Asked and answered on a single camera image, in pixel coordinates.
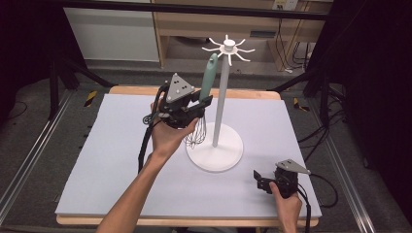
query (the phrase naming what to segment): human hand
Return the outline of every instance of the human hand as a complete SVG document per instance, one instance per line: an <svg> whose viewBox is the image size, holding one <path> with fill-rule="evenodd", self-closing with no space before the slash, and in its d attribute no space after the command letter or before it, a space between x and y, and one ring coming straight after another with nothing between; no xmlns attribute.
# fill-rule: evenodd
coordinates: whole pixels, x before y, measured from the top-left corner
<svg viewBox="0 0 412 233"><path fill-rule="evenodd" d="M186 128L175 129L168 126L166 123L161 121L161 119L156 119L154 121L155 127L152 132L154 147L153 155L159 156L165 159L165 161L169 159L182 143L182 140L194 131L197 121L198 118L195 118Z"/></svg>
<svg viewBox="0 0 412 233"><path fill-rule="evenodd" d="M297 232L297 219L302 207L302 201L299 199L297 192L284 199L274 182L269 183L269 185L275 197L278 217L282 223L283 231L285 233Z"/></svg>

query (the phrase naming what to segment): white board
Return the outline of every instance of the white board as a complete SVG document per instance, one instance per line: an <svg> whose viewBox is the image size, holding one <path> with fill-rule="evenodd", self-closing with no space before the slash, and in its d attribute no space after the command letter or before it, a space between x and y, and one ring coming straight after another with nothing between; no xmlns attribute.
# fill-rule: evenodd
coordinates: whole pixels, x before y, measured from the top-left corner
<svg viewBox="0 0 412 233"><path fill-rule="evenodd" d="M107 94L78 161L64 188L56 213L62 216L104 216L137 175L138 154L153 96ZM217 99L206 109L215 121ZM223 123L242 137L239 163L222 173L194 165L184 143L158 175L142 216L236 217L277 216L272 195L257 189L253 171L274 178L275 163L291 158L304 166L284 101L226 99ZM149 141L147 154L152 151ZM309 177L299 174L312 206L321 210ZM306 216L305 205L301 216Z"/></svg>

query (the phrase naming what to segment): table surface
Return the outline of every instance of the table surface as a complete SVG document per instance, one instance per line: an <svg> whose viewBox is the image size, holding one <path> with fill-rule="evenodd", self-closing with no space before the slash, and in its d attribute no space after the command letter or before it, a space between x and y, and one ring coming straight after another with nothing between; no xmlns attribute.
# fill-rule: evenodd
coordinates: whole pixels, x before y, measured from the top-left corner
<svg viewBox="0 0 412 233"><path fill-rule="evenodd" d="M157 86L114 86L110 90L110 94L138 94L138 95L155 95ZM212 89L211 94L218 96L219 90ZM280 95L273 91L258 91L250 89L228 89L226 91L227 98L247 98L247 99L275 99L280 100ZM57 215L57 222L60 224L99 224L102 216L63 216ZM317 225L319 219L312 217L311 226ZM306 220L298 221L299 227L304 227ZM137 225L164 225L164 226L227 226L227 227L272 227L279 226L280 221L276 217L251 217L251 218L202 218L202 217L145 217L139 218Z"/></svg>

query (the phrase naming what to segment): human arm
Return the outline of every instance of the human arm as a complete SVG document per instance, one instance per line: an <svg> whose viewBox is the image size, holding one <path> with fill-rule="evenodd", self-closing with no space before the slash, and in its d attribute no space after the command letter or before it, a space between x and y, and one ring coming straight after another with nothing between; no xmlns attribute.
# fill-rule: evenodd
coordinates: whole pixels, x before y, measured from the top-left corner
<svg viewBox="0 0 412 233"><path fill-rule="evenodd" d="M164 122L154 127L152 133L154 151L139 175L103 218L97 232L132 232L134 230L157 174L182 140L194 131L196 123L197 119L184 129L171 128Z"/></svg>
<svg viewBox="0 0 412 233"><path fill-rule="evenodd" d="M302 201L299 199L297 192L289 198L284 199L281 196L278 186L271 182L269 183L273 196L276 201L278 217L282 224L282 230L285 233L297 232L297 219L299 218Z"/></svg>

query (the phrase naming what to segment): green handle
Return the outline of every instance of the green handle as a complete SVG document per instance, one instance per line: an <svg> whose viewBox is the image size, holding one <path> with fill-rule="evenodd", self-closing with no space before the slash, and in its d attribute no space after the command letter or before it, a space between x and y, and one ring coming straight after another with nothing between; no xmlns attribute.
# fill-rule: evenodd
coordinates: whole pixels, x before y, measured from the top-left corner
<svg viewBox="0 0 412 233"><path fill-rule="evenodd" d="M200 90L199 101L208 97L213 81L215 80L216 70L218 69L218 55L213 53L206 65L205 73L203 75L202 89Z"/></svg>

